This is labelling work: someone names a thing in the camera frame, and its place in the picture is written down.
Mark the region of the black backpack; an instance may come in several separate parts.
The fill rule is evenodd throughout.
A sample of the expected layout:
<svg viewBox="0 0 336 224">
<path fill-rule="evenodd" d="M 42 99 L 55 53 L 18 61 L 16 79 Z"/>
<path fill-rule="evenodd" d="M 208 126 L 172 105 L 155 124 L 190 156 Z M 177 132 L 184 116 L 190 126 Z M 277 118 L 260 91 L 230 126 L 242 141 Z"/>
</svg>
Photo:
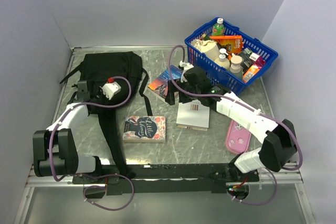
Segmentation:
<svg viewBox="0 0 336 224">
<path fill-rule="evenodd" d="M 61 81 L 67 81 L 77 71 L 80 71 L 80 81 L 87 81 L 90 98 L 88 102 L 102 105 L 116 105 L 123 102 L 131 90 L 133 97 L 137 91 L 144 98 L 148 116 L 152 116 L 152 109 L 149 99 L 143 94 L 149 80 L 149 75 L 143 68 L 142 58 L 132 51 L 129 52 L 108 52 L 101 54 L 86 54 L 84 60 L 74 70 L 69 72 Z M 124 77 L 118 80 L 121 91 L 109 100 L 102 94 L 101 87 L 109 78 Z M 89 106 L 89 112 L 98 116 L 98 121 L 104 138 L 112 154 L 112 158 L 119 170 L 119 173 L 129 179 L 135 177 L 135 173 L 127 166 L 120 145 L 118 136 L 116 109 L 100 108 Z"/>
</svg>

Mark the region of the Little Women paperback book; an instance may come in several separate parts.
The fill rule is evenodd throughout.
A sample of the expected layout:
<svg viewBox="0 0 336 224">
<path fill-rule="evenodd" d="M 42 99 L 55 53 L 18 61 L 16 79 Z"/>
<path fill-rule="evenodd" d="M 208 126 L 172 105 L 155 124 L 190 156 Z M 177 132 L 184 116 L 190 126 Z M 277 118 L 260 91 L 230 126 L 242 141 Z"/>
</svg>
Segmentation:
<svg viewBox="0 0 336 224">
<path fill-rule="evenodd" d="M 129 116 L 125 119 L 122 139 L 126 143 L 164 143 L 166 118 L 163 116 Z"/>
</svg>

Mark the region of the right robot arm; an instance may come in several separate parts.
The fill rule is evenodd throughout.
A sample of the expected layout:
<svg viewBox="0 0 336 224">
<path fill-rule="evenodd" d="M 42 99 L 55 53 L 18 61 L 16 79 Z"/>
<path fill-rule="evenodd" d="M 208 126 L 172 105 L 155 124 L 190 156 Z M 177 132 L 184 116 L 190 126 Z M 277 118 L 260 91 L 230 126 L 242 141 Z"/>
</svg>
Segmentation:
<svg viewBox="0 0 336 224">
<path fill-rule="evenodd" d="M 259 168 L 278 172 L 299 151 L 290 121 L 276 121 L 242 101 L 222 84 L 213 85 L 202 68 L 187 64 L 182 77 L 170 77 L 168 85 L 168 104 L 174 105 L 170 97 L 175 92 L 179 93 L 181 103 L 199 100 L 202 105 L 241 125 L 261 143 L 260 148 L 239 153 L 231 161 L 229 175 L 233 180 L 241 181 Z"/>
</svg>

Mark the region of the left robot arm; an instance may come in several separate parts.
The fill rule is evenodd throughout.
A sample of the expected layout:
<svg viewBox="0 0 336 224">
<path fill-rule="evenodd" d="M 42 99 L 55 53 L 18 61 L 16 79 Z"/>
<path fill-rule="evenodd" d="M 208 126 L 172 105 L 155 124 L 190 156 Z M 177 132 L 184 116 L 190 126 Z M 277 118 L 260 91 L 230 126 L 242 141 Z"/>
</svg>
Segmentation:
<svg viewBox="0 0 336 224">
<path fill-rule="evenodd" d="M 103 179 L 104 170 L 97 156 L 80 156 L 74 141 L 76 128 L 89 116 L 82 102 L 90 100 L 91 81 L 79 81 L 64 113 L 47 129 L 33 135 L 34 172 L 38 177 L 83 174 L 92 183 Z"/>
</svg>

